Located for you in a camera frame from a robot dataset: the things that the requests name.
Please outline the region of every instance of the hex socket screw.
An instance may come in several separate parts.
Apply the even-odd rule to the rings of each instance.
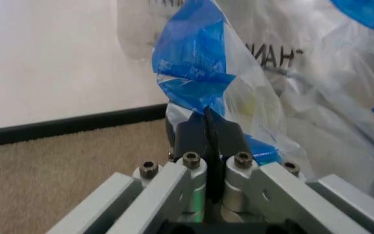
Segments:
[[[240,151],[235,154],[235,165],[242,169],[252,166],[253,157],[250,153]]]
[[[298,177],[299,166],[296,163],[285,160],[284,162],[282,162],[282,166],[285,169],[287,169],[291,174],[293,174],[293,175],[295,175],[295,176]]]
[[[145,161],[139,167],[139,174],[141,174],[142,178],[145,179],[152,179],[158,173],[158,163],[154,161]]]
[[[196,152],[185,152],[183,154],[183,165],[189,169],[196,169],[200,166],[200,155]]]

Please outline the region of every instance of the plastic bag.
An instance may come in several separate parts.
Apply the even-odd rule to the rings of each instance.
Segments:
[[[210,106],[309,179],[337,174],[374,196],[374,31],[324,0],[217,3],[188,1],[156,43],[170,100]]]
[[[316,176],[337,174],[374,196],[374,31],[340,12],[339,0],[217,2],[264,68],[287,135]]]
[[[186,2],[162,31],[152,67],[171,102],[199,113],[209,106],[239,123],[259,163],[281,155],[313,174],[304,150],[285,135],[278,96],[214,2]],[[183,112],[170,104],[167,116],[176,124]]]
[[[148,59],[168,19],[185,0],[117,0],[117,35],[125,55]]]

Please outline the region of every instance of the white wall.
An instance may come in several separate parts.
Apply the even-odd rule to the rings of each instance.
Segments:
[[[115,0],[0,0],[0,127],[165,103],[116,14]]]

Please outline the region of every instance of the carpet floor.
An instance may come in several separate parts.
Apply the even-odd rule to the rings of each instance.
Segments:
[[[0,146],[0,234],[48,231],[114,172],[167,161],[164,120]]]

